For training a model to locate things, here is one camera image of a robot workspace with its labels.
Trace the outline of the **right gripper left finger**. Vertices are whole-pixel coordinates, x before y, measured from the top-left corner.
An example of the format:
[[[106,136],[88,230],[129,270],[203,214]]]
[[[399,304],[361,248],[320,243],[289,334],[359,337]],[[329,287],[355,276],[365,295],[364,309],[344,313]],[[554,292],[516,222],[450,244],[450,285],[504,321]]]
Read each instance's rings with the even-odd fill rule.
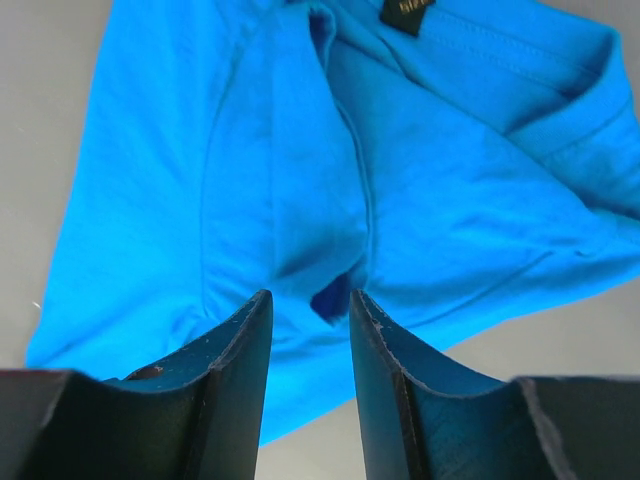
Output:
[[[1,373],[5,479],[251,479],[273,326],[270,292],[124,379]]]

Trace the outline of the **blue t-shirt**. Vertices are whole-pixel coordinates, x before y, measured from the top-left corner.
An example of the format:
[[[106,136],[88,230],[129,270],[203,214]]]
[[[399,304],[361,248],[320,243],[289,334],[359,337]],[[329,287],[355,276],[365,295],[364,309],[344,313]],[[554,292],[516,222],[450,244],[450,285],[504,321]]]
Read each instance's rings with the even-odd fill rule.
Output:
[[[122,377],[267,289],[270,442],[352,398],[354,289],[443,350],[638,274],[610,27],[536,1],[117,1],[26,363]]]

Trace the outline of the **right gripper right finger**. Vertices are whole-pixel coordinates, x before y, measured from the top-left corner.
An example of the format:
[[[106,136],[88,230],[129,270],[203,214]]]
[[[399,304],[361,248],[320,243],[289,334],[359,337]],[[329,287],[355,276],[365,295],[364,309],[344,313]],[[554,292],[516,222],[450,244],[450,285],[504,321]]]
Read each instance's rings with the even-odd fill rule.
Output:
[[[366,293],[350,300],[370,479],[635,479],[635,377],[500,381],[436,350]]]

